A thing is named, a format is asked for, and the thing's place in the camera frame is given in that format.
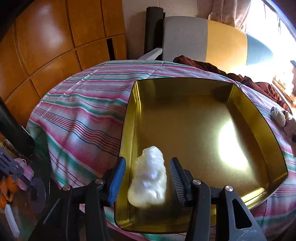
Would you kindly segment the white plastic-wrapped bun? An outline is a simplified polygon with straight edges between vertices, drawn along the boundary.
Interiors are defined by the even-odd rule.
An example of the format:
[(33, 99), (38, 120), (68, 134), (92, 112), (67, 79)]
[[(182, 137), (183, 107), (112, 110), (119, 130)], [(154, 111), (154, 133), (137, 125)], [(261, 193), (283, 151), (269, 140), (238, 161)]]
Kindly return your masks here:
[(128, 202), (137, 208), (162, 205), (166, 199), (167, 172), (163, 153), (156, 146), (143, 149), (132, 167)]

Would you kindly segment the cream sock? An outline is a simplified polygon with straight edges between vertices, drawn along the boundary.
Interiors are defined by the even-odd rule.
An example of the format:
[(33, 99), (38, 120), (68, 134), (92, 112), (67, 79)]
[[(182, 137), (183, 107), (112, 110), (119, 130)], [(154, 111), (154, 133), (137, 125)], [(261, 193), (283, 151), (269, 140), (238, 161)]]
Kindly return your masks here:
[(270, 115), (281, 128), (285, 126), (285, 115), (279, 109), (273, 106), (270, 109)]

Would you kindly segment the gold metal tin box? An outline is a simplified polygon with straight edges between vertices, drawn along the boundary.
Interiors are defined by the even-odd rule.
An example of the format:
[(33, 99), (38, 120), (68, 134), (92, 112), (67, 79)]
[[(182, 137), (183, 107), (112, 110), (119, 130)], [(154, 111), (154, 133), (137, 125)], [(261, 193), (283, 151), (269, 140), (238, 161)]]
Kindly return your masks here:
[(128, 232), (186, 232), (191, 210), (179, 203), (171, 179), (165, 203), (137, 208), (128, 202), (133, 168), (143, 149), (156, 146), (165, 165), (178, 158), (208, 186), (230, 185), (248, 208), (271, 196), (288, 176), (271, 127), (235, 84), (200, 78), (156, 78), (133, 84), (120, 156), (126, 171), (115, 204), (116, 224)]

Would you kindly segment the striped pink green bedsheet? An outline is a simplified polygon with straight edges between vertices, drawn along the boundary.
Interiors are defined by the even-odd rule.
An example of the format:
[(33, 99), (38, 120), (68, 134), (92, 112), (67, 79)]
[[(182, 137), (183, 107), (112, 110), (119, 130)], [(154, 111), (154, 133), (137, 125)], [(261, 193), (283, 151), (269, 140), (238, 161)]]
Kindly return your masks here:
[(295, 221), (295, 158), (287, 136), (270, 117), (274, 102), (227, 74), (166, 61), (107, 61), (75, 73), (53, 87), (33, 109), (26, 129), (49, 152), (59, 187), (80, 187), (101, 177), (117, 160), (123, 119), (137, 80), (191, 77), (235, 83), (270, 125), (285, 159), (288, 178), (252, 210), (268, 240), (283, 235)]

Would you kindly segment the dark red blanket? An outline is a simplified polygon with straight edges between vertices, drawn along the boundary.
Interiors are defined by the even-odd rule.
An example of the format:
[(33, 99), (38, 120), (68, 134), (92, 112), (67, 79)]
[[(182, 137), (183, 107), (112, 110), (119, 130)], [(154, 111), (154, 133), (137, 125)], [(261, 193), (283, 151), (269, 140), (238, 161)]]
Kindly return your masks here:
[(240, 74), (236, 75), (234, 73), (226, 73), (210, 63), (192, 60), (184, 55), (175, 57), (173, 59), (173, 62), (192, 66), (192, 67), (195, 67), (195, 68), (198, 68), (198, 69), (201, 69), (204, 71), (208, 71), (211, 73), (219, 74), (224, 77), (230, 78), (231, 80), (242, 83), (242, 84), (250, 87), (251, 89), (256, 90), (257, 92), (268, 97), (269, 99), (271, 99), (272, 101), (277, 103), (279, 106), (281, 106), (283, 109), (288, 111), (290, 114), (292, 114), (289, 106), (284, 102), (284, 100), (280, 97), (280, 95), (276, 92), (276, 90), (269, 83), (253, 82), (251, 80), (251, 78), (249, 78), (247, 76), (243, 77)]

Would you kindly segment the orange wooden wardrobe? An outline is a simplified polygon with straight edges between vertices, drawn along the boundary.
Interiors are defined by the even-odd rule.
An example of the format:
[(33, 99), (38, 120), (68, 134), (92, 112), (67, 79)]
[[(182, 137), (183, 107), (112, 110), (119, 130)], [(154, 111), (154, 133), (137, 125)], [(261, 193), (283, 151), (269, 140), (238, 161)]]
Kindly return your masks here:
[(34, 1), (1, 40), (1, 99), (25, 126), (40, 99), (61, 81), (126, 58), (121, 1)]

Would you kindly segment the black rolled mat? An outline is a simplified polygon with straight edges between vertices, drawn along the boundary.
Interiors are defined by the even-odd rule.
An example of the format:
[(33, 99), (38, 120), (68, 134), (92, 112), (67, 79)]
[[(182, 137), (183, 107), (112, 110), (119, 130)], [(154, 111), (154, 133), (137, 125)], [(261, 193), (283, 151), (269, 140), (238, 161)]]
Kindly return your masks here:
[(165, 16), (163, 8), (149, 6), (146, 9), (144, 54), (163, 47)]

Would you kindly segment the beige curtain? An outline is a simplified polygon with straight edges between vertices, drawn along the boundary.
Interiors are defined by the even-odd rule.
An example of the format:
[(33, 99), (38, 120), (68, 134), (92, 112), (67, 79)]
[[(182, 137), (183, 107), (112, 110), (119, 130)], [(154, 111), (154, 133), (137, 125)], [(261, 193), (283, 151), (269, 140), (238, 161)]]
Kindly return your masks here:
[(208, 19), (243, 31), (250, 6), (251, 0), (216, 0)]

